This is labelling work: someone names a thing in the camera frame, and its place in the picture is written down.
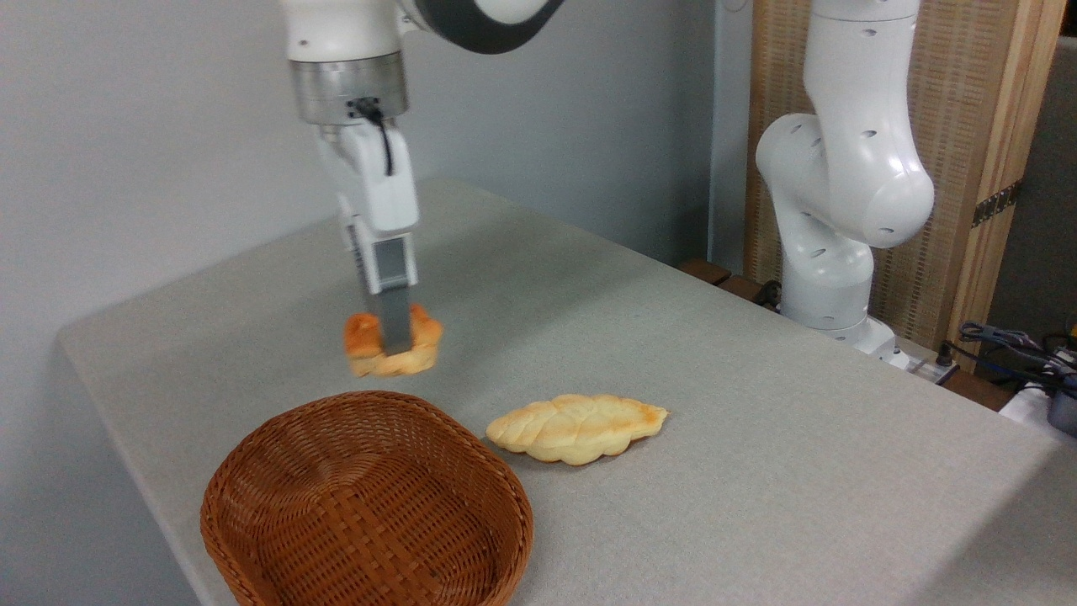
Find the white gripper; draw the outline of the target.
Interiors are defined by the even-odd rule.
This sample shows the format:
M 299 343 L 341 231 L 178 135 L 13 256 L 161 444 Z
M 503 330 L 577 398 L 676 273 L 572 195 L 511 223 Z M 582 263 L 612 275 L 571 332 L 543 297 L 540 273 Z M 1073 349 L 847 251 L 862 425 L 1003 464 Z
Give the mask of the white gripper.
M 414 348 L 409 291 L 414 258 L 408 239 L 401 235 L 418 226 L 419 210 L 405 137 L 394 119 L 320 125 L 314 132 L 340 205 L 348 208 L 338 220 L 365 313 L 379 322 L 386 354 L 408 352 Z M 362 248 L 355 226 L 369 238 L 362 240 Z

